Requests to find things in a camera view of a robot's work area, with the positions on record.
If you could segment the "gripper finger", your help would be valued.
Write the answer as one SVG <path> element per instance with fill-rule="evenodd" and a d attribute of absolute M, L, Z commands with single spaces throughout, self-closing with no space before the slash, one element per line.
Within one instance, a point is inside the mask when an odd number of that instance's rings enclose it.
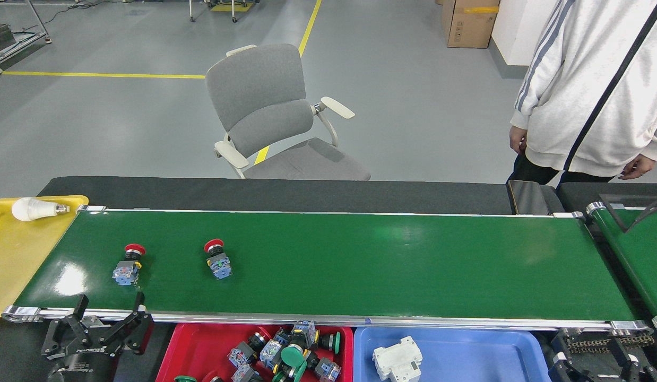
<path fill-rule="evenodd" d="M 586 381 L 586 375 L 576 369 L 563 352 L 558 352 L 552 359 L 554 364 L 548 370 L 551 381 Z"/>
<path fill-rule="evenodd" d="M 656 368 L 643 366 L 634 355 L 628 355 L 624 363 L 624 381 L 657 381 Z"/>

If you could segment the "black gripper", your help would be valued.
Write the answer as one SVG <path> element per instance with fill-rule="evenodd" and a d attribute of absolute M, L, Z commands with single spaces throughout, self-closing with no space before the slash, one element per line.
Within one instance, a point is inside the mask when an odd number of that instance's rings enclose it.
<path fill-rule="evenodd" d="M 91 348 L 89 330 L 83 324 L 89 298 L 84 294 L 79 295 L 79 301 L 72 312 L 49 324 L 41 355 L 57 362 L 47 380 L 113 381 L 120 353 L 131 350 L 141 355 L 148 345 L 154 320 L 146 311 L 144 300 L 144 293 L 137 293 L 131 314 L 99 334 L 99 343 L 94 343 Z M 62 340 L 69 331 L 73 339 L 64 345 Z"/>

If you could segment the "person's left hand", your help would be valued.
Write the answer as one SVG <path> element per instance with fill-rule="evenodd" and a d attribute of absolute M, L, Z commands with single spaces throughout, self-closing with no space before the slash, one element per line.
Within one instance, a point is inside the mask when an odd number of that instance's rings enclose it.
<path fill-rule="evenodd" d="M 637 157 L 634 157 L 630 162 L 628 162 L 622 172 L 620 172 L 620 180 L 632 180 L 637 179 L 647 172 L 650 172 L 654 169 L 656 165 L 656 160 L 650 159 L 645 155 L 639 154 Z"/>

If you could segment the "person's right hand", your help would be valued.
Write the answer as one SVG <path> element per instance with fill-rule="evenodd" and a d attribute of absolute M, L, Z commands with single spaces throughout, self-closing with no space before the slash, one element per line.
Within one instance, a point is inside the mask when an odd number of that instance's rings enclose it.
<path fill-rule="evenodd" d="M 527 146 L 527 129 L 511 126 L 509 130 L 509 146 L 518 155 L 524 155 Z"/>

